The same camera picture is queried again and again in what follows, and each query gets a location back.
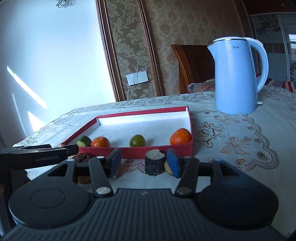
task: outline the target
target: black round pad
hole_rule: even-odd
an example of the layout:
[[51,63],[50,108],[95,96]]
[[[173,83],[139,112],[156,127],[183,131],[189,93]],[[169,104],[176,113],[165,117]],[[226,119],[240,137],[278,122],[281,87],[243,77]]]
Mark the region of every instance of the black round pad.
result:
[[62,204],[65,194],[60,190],[45,188],[34,192],[31,196],[31,203],[40,208],[53,208]]
[[89,195],[65,177],[28,182],[10,197],[14,220],[29,227],[51,228],[79,217],[89,206]]
[[270,224],[278,199],[269,188],[254,182],[226,177],[204,188],[198,205],[213,222],[232,229],[253,229]]
[[234,188],[226,191],[224,201],[233,207],[251,207],[257,202],[257,195],[247,188]]

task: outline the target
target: metal screw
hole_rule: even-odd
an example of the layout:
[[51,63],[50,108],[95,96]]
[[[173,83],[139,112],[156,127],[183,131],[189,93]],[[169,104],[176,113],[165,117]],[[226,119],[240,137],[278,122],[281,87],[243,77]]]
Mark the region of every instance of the metal screw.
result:
[[188,187],[180,187],[177,190],[177,193],[179,193],[180,195],[186,195],[186,194],[189,194],[191,192],[192,192],[191,188],[188,188]]
[[96,189],[96,193],[99,195],[106,195],[111,192],[111,189],[108,187],[100,187]]

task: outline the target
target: red box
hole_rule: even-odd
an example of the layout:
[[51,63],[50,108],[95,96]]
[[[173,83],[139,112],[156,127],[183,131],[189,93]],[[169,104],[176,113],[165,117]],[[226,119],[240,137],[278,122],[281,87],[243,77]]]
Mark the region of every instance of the red box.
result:
[[[101,115],[88,122],[61,145],[76,144],[83,135],[92,140],[105,136],[110,141],[109,148],[79,147],[79,153],[90,157],[108,156],[118,147],[124,159],[144,159],[149,150],[159,149],[166,153],[172,148],[179,156],[193,156],[193,138],[186,144],[169,143],[171,135],[180,128],[189,130],[192,135],[188,106]],[[136,134],[144,136],[147,146],[129,147],[129,140]]]

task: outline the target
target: kettle lid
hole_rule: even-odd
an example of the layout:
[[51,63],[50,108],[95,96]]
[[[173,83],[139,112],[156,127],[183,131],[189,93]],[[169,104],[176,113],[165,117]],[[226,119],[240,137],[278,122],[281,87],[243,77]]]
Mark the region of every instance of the kettle lid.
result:
[[213,42],[217,42],[217,41],[220,41],[220,40],[245,40],[245,38],[243,37],[236,37],[236,36],[231,36],[231,37],[223,37],[223,38],[218,38],[218,39],[215,39]]

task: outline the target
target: tablecloth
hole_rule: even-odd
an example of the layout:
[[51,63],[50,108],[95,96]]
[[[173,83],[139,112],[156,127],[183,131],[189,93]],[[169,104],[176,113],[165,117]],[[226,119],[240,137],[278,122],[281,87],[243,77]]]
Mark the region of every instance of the tablecloth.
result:
[[[285,89],[264,87],[258,105],[249,115],[226,115],[215,108],[215,93],[200,92],[90,106],[70,111],[15,146],[59,146],[95,116],[189,106],[194,156],[202,162],[222,158],[271,188],[279,199],[272,225],[284,236],[296,229],[296,95]],[[28,170],[34,178],[51,167]],[[168,173],[156,177],[144,173],[143,160],[123,159],[120,177],[110,180],[117,188],[171,188],[178,179]],[[197,191],[210,184],[199,178]]]

